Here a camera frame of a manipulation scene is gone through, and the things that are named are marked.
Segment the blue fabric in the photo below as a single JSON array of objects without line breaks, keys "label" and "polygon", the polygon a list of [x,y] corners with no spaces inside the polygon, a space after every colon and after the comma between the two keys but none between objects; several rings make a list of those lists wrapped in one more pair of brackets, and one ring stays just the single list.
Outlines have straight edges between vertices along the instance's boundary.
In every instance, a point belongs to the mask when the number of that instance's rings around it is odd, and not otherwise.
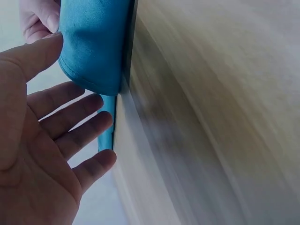
[{"label": "blue fabric", "polygon": [[[60,67],[81,87],[103,95],[104,109],[113,117],[112,96],[120,89],[129,3],[130,0],[61,0],[59,30],[64,45]],[[114,126],[99,137],[101,150],[112,148],[113,129]]]}]

